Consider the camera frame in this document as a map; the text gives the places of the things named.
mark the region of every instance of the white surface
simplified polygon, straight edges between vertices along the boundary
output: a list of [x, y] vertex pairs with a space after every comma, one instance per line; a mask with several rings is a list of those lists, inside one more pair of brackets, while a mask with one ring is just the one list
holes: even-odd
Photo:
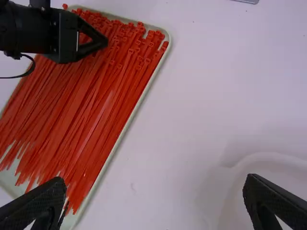
[[[214, 229], [208, 211], [222, 207], [226, 196], [210, 174], [215, 169], [258, 151], [307, 160], [305, 0], [66, 3], [162, 25], [173, 37], [172, 52], [77, 229]], [[29, 64], [0, 58], [5, 76]], [[17, 81], [0, 82], [4, 106]], [[208, 184], [216, 193], [205, 205]]]

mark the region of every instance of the white tray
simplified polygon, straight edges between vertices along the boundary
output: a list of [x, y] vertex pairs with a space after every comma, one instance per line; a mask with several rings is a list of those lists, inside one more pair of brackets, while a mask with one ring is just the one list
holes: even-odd
[[[74, 6], [70, 6], [68, 8], [69, 11], [71, 10], [76, 10], [77, 8], [82, 8], [84, 10], [90, 10], [90, 11], [93, 11], [93, 12], [98, 12], [98, 11], [95, 11], [95, 10], [92, 10], [92, 9], [88, 9], [88, 8], [85, 8], [85, 7], [82, 7], [82, 6], [78, 6], [78, 5], [74, 5]], [[104, 16], [108, 17], [108, 19], [110, 20], [115, 20], [115, 19], [118, 19], [120, 20], [121, 22], [123, 23], [128, 23], [128, 22], [133, 22], [134, 24], [136, 24], [138, 21], [142, 21], [142, 20], [133, 20], [133, 19], [127, 19], [127, 18], [123, 18], [123, 17], [119, 17], [119, 16], [116, 16], [116, 15], [113, 15], [113, 14], [110, 14], [110, 13], [106, 13], [106, 12], [102, 12], [100, 11]], [[99, 185], [99, 183], [101, 182], [101, 179], [104, 175], [104, 173], [106, 172], [106, 169], [107, 169], [107, 166], [109, 165], [113, 155], [115, 154], [116, 152], [116, 149], [118, 148], [121, 140], [123, 139], [124, 137], [124, 134], [126, 133], [127, 129], [129, 128], [131, 122], [133, 121], [133, 118], [136, 114], [136, 112], [138, 111], [144, 97], [146, 96], [148, 90], [150, 89], [150, 86], [152, 85], [161, 65], [163, 64], [163, 62], [165, 61], [165, 58], [167, 57], [167, 54], [168, 52], [170, 51], [170, 47], [171, 47], [171, 44], [172, 44], [172, 41], [171, 41], [171, 36], [169, 34], [169, 32], [161, 27], [158, 27], [158, 26], [154, 26], [154, 25], [151, 25], [151, 24], [148, 24], [148, 23], [144, 23], [144, 27], [146, 28], [146, 31], [148, 32], [148, 30], [160, 30], [163, 34], [165, 34], [165, 39], [164, 41], [168, 41], [169, 44], [168, 44], [168, 47], [164, 53], [164, 55], [162, 56], [157, 68], [154, 70], [153, 72], [153, 75], [151, 76], [150, 80], [148, 81], [148, 84], [146, 85], [140, 99], [138, 100], [136, 106], [134, 107], [127, 123], [125, 124], [120, 136], [118, 137], [113, 149], [111, 150], [110, 154], [109, 154], [109, 157], [107, 158], [104, 166], [102, 167], [92, 189], [90, 190], [89, 194], [87, 195], [87, 197], [84, 199], [82, 205], [80, 206], [80, 208], [78, 209], [78, 211], [76, 212], [75, 215], [72, 214], [72, 212], [70, 212], [65, 218], [64, 218], [64, 221], [62, 223], [62, 227], [61, 227], [61, 230], [71, 230], [79, 221], [80, 221], [80, 218], [83, 214], [83, 212], [86, 210], [86, 207], [87, 205], [89, 204], [91, 198], [93, 197], [93, 195], [95, 194], [95, 191]], [[15, 183], [17, 181], [17, 178], [18, 177], [15, 177], [14, 174], [15, 174], [15, 171], [17, 169], [17, 166], [18, 166], [18, 163], [19, 163], [19, 160], [15, 160], [14, 163], [12, 164], [10, 170], [8, 171], [2, 171], [0, 172], [0, 186], [3, 187], [11, 196], [13, 199], [16, 199], [17, 197], [21, 196], [24, 194], [26, 188], [27, 188], [27, 184], [28, 183], [24, 183], [20, 186], [15, 186]]]

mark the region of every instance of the black cable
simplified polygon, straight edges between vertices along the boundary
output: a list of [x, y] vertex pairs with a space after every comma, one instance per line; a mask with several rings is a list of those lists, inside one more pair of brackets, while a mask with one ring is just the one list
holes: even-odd
[[30, 69], [28, 69], [28, 71], [26, 73], [24, 73], [24, 74], [21, 74], [21, 75], [18, 75], [18, 76], [14, 76], [14, 77], [7, 77], [7, 78], [0, 77], [0, 79], [22, 78], [22, 77], [28, 76], [29, 74], [31, 74], [34, 71], [34, 69], [35, 69], [35, 61], [34, 61], [34, 59], [31, 56], [27, 55], [27, 54], [21, 54], [21, 56], [26, 57], [26, 58], [28, 58], [28, 59], [30, 59], [32, 61], [32, 65], [31, 65]]

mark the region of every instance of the metal object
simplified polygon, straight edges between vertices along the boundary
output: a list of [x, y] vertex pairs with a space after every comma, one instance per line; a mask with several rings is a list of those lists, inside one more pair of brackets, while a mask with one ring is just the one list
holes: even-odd
[[258, 4], [259, 0], [233, 0], [233, 1], [239, 1], [239, 2], [245, 2], [245, 3], [250, 3], [250, 4]]

